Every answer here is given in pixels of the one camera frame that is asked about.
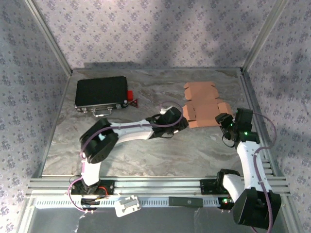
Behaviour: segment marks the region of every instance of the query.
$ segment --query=white connector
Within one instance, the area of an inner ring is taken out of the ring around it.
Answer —
[[[122,217],[141,209],[138,198],[134,195],[119,200],[115,203],[116,214],[118,217]]]

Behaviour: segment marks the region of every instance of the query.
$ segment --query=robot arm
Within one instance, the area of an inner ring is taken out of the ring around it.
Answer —
[[[254,163],[254,153],[259,148],[259,136],[251,131],[252,116],[252,110],[238,108],[235,120],[229,114],[220,114],[216,117],[224,137],[234,142],[242,163],[244,185],[238,173],[221,171],[217,174],[217,178],[218,184],[229,192],[234,202],[232,212],[235,222],[267,229],[269,226],[268,203],[261,184],[268,193],[273,224],[281,207],[281,197],[272,192],[259,155],[256,155],[256,163]]]
[[[253,154],[258,148],[259,144],[252,141],[240,142],[238,144],[237,152],[242,163],[244,185],[242,183],[241,177],[236,174],[225,174],[223,179],[223,186],[229,192],[233,202],[236,202],[245,189],[251,189],[253,187],[257,191],[263,192],[259,179],[256,176],[253,159]],[[264,168],[260,156],[257,156],[256,160],[257,167],[266,190],[268,192],[272,191],[264,173]]]
[[[183,117],[181,121],[171,127],[157,127],[156,125],[169,125],[178,121],[181,112],[171,107],[161,110],[161,114],[154,115],[145,120],[131,123],[109,123],[106,118],[97,121],[81,138],[81,146],[96,132],[101,129],[107,130],[94,137],[87,144],[84,150],[84,169],[82,178],[86,192],[94,190],[99,182],[99,172],[101,163],[107,158],[113,147],[122,142],[136,139],[152,139],[162,137],[163,134],[174,135],[178,131],[185,129],[188,126],[187,120]]]

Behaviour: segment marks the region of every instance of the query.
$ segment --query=black mounting plate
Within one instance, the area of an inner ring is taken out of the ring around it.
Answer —
[[[200,180],[202,195],[229,195],[228,191],[217,185],[216,179]]]
[[[100,180],[98,183],[98,187],[105,187],[108,195],[113,195],[113,191],[115,189],[115,181]],[[71,189],[71,195],[105,195],[105,194],[106,194],[105,190],[100,188],[97,188],[95,191],[91,193],[87,193],[82,183],[82,180],[74,183]]]

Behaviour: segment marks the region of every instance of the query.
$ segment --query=red object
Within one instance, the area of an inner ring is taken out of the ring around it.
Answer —
[[[133,91],[127,91],[127,101],[131,102],[134,99]]]
[[[130,102],[129,105],[132,105],[132,106],[138,108],[138,99],[136,99],[136,100]]]
[[[108,192],[107,192],[107,189],[105,187],[100,186],[99,188],[105,190],[105,192],[106,192],[105,196],[108,196]]]

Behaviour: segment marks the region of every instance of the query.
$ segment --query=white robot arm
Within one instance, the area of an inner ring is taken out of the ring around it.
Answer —
[[[255,188],[257,191],[263,192],[263,189],[259,183],[259,179],[255,172],[254,167],[254,152],[259,148],[259,144],[252,141],[240,142],[237,147],[237,152],[240,157],[243,174],[244,174],[244,185],[242,183],[241,177],[235,174],[225,174],[223,180],[223,186],[228,190],[233,202],[239,198],[245,189]],[[263,184],[266,190],[269,192],[271,186],[268,183],[266,175],[264,173],[264,168],[260,156],[256,157],[257,166],[260,176],[263,180]]]
[[[134,128],[128,128],[128,129],[122,129],[124,126],[135,126],[135,125],[147,125],[150,124],[150,122],[146,120],[141,120],[139,122],[131,122],[131,123],[111,123],[111,127],[118,127],[119,129],[114,129],[113,132],[118,134],[118,141],[115,143],[119,144],[121,142],[136,140],[136,139],[149,139],[154,131],[152,127],[134,127]],[[105,135],[99,134],[98,135],[99,140],[103,141],[105,139]],[[99,163],[89,163],[87,159],[84,161],[84,171],[82,173],[82,177],[84,180],[84,183],[87,186],[91,186],[99,181],[99,171],[101,167],[102,162]]]

